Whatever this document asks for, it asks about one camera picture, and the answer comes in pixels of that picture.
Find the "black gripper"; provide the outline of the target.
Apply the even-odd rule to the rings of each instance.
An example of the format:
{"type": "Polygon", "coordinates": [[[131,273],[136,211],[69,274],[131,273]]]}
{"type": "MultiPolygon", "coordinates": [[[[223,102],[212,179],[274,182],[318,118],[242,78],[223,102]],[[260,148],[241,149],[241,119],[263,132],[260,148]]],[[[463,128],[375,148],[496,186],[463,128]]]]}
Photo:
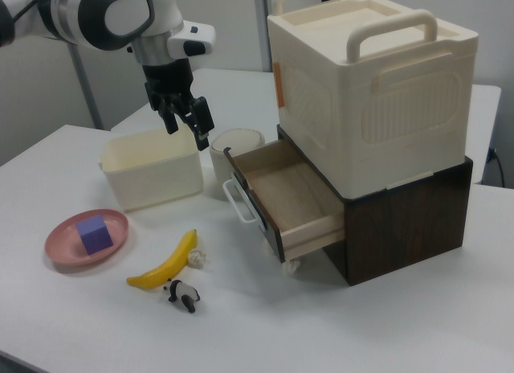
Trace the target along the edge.
{"type": "Polygon", "coordinates": [[[190,61],[177,59],[169,64],[143,65],[142,68],[150,107],[157,111],[161,106],[161,118],[166,132],[174,134],[178,131],[178,126],[175,114],[163,100],[169,100],[178,112],[183,113],[180,118],[193,133],[198,150],[208,148],[208,136],[214,128],[214,121],[206,98],[193,98],[190,92],[193,82],[190,61]]]}

